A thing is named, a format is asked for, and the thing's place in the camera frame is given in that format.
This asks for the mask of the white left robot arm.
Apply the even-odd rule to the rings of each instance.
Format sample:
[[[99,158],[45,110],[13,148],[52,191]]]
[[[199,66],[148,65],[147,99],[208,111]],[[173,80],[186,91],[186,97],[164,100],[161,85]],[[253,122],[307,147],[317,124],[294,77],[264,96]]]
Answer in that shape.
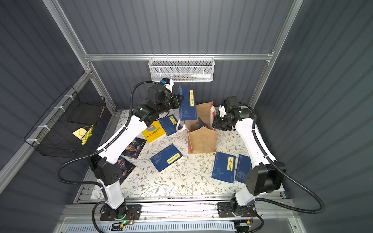
[[[148,98],[141,105],[134,108],[135,91],[143,84],[151,83],[148,88]],[[185,97],[173,94],[166,84],[144,81],[136,84],[130,94],[129,115],[126,123],[104,144],[97,148],[96,155],[90,159],[90,167],[105,197],[105,203],[112,210],[124,206],[124,197],[120,190],[120,176],[122,171],[116,162],[130,143],[158,120],[163,113],[181,107]]]

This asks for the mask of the burlap canvas bag red panel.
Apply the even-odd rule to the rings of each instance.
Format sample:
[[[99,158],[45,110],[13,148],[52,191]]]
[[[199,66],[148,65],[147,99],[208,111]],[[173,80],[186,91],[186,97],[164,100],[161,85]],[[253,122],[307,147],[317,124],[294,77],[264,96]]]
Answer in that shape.
[[[197,120],[181,121],[182,130],[186,130],[188,137],[188,153],[214,153],[216,151],[217,131],[213,128],[212,123],[216,115],[213,102],[196,105],[197,119],[201,120],[207,125],[207,128],[201,128],[194,132],[191,131],[192,123]]]

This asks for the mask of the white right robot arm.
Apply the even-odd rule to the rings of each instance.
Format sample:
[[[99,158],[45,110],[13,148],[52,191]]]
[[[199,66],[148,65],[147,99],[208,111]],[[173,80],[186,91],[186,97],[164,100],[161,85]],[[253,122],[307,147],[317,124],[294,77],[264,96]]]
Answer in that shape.
[[[284,175],[278,172],[268,159],[286,171],[283,162],[278,162],[264,143],[256,124],[256,113],[250,106],[238,101],[237,97],[227,97],[219,106],[212,126],[222,131],[237,131],[248,151],[248,156],[238,160],[236,173],[244,172],[245,186],[236,192],[230,201],[232,214],[242,216],[244,207],[250,202],[281,187]]]

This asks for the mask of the blue book Zengguang Xianwen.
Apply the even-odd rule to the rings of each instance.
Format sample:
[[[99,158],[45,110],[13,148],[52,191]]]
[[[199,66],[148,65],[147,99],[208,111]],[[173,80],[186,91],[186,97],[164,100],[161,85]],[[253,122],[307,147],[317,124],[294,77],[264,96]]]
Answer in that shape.
[[[197,108],[195,104],[194,90],[185,86],[178,86],[178,94],[184,99],[179,108],[181,121],[197,120]]]

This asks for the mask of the blue book Shijing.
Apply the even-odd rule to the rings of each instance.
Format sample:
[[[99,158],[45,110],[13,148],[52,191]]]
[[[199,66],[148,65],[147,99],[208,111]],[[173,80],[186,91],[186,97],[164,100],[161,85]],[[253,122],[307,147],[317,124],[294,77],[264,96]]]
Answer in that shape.
[[[207,128],[207,125],[201,120],[201,118],[198,118],[195,123],[192,123],[191,131],[194,132],[201,128]]]

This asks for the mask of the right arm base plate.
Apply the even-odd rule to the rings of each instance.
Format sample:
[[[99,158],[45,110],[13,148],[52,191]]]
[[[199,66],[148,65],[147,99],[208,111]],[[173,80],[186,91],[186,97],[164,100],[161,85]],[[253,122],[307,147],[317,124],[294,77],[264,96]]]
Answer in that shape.
[[[219,218],[245,217],[253,218],[253,212],[246,206],[238,206],[231,202],[218,202],[215,204]]]

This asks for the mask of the blue book Yuewei notes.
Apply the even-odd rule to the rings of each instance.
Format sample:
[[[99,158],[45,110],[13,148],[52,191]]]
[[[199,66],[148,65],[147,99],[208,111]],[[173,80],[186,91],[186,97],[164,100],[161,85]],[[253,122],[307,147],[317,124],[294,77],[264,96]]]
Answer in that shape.
[[[182,157],[183,154],[173,144],[171,144],[152,156],[150,161],[158,172],[162,172]]]

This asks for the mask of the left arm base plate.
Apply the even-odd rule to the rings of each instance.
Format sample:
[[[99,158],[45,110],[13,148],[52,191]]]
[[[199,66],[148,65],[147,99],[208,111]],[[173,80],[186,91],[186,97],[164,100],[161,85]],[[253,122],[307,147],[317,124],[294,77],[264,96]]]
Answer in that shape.
[[[122,204],[118,209],[112,209],[105,204],[101,210],[100,221],[130,221],[139,220],[141,215],[142,205],[126,205]]]

